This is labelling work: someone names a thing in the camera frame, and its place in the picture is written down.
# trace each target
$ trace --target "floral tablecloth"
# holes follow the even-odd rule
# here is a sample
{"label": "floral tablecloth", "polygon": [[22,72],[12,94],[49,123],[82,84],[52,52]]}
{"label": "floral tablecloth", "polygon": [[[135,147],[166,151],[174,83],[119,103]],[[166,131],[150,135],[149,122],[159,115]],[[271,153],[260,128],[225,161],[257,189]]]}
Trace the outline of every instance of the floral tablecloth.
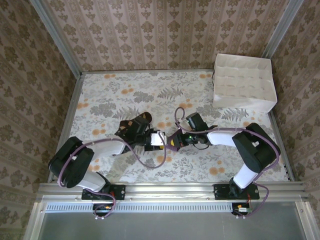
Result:
{"label": "floral tablecloth", "polygon": [[[86,74],[70,136],[96,140],[114,134],[121,120],[130,120],[143,112],[152,115],[151,127],[173,134],[174,111],[185,108],[186,116],[198,112],[208,126],[246,127],[256,122],[274,138],[266,113],[235,108],[214,108],[212,72],[141,72]],[[136,147],[141,160],[150,166],[163,160],[164,152],[144,152]],[[168,151],[165,164],[157,169],[142,166],[128,152],[106,156],[91,162],[89,169],[99,171],[111,182],[227,182],[243,165],[235,147],[194,146],[179,152]],[[283,163],[264,173],[260,181],[287,181]]]}

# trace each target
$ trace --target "white cardboard box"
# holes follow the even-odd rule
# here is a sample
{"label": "white cardboard box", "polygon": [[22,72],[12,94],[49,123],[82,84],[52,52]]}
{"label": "white cardboard box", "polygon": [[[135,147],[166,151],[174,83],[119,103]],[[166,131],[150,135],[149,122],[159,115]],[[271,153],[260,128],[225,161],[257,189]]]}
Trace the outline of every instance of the white cardboard box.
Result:
{"label": "white cardboard box", "polygon": [[270,59],[220,53],[216,56],[214,107],[268,113],[277,101]]}

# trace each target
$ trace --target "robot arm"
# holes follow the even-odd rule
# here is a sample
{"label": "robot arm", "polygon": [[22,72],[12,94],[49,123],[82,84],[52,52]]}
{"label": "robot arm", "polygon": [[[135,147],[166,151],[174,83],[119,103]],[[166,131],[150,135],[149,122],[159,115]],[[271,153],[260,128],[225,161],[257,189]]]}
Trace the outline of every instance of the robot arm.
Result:
{"label": "robot arm", "polygon": [[130,151],[128,145],[132,149],[135,146],[144,146],[145,151],[163,149],[167,138],[163,132],[150,128],[151,121],[152,117],[148,112],[132,120],[123,120],[118,131],[108,137],[112,140],[101,140],[99,144],[91,144],[92,141],[82,142],[75,136],[70,137],[49,162],[49,169],[58,177],[70,155],[81,148],[63,170],[61,182],[67,188],[79,186],[94,192],[108,193],[110,182],[100,173],[88,170],[90,162],[103,156],[127,153]]}
{"label": "robot arm", "polygon": [[[239,196],[255,180],[259,173],[276,158],[276,153],[271,146],[250,133],[238,130],[206,132],[217,126],[208,127],[198,113],[193,113],[186,119],[194,133],[183,133],[179,129],[169,137],[166,137],[164,132],[150,129],[152,118],[148,112],[144,112],[132,120],[121,121],[115,135],[109,136],[109,138],[114,139],[113,141],[90,144],[77,153],[62,174],[61,180],[63,184],[67,188],[80,186],[94,192],[107,193],[110,182],[100,173],[88,170],[88,167],[90,162],[96,158],[127,153],[130,149],[124,141],[132,148],[144,146],[145,151],[161,150],[166,145],[168,149],[177,152],[182,147],[197,143],[208,146],[226,145],[236,147],[244,164],[240,171],[230,180],[229,195],[234,197]],[[258,124],[252,123],[246,129],[268,139],[280,153],[278,146]],[[49,169],[53,174],[59,176],[70,154],[85,144],[86,142],[80,141],[75,136],[69,138],[49,163]]]}
{"label": "robot arm", "polygon": [[247,131],[254,133],[253,135],[244,130],[227,131],[222,129],[210,131],[217,126],[208,127],[197,112],[187,116],[186,120],[192,131],[183,134],[182,130],[179,129],[168,138],[169,148],[173,151],[178,151],[181,147],[197,143],[208,146],[225,145],[236,147],[244,164],[229,182],[229,195],[235,198],[240,196],[244,189],[252,184],[259,177],[258,175],[276,159],[277,155],[274,149],[261,137],[272,144],[280,155],[279,147],[257,123],[251,123],[245,128]]}

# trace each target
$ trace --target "vented panel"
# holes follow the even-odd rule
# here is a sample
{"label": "vented panel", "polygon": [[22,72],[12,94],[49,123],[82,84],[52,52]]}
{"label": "vented panel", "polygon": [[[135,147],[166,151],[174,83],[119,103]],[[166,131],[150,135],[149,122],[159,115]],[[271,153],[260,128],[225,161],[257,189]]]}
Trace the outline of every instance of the vented panel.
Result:
{"label": "vented panel", "polygon": [[[46,213],[92,212],[92,203],[49,203]],[[118,202],[115,213],[225,213],[232,212],[229,202],[204,203],[145,203]]]}

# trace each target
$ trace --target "black mounting plate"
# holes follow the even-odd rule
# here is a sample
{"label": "black mounting plate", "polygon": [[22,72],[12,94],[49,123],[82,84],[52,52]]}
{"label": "black mounting plate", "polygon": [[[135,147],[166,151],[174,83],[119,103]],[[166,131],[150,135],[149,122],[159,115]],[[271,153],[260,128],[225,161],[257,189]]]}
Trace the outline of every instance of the black mounting plate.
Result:
{"label": "black mounting plate", "polygon": [[232,196],[229,194],[230,187],[229,184],[214,184],[213,192],[215,200],[247,200],[248,194],[250,195],[252,200],[260,199],[258,187],[254,184],[250,184],[243,192],[238,196]]}
{"label": "black mounting plate", "polygon": [[[108,193],[112,194],[116,200],[125,200],[126,185],[111,184]],[[82,200],[111,200],[111,198],[108,196],[93,194],[85,189],[83,189],[82,191],[81,199]]]}

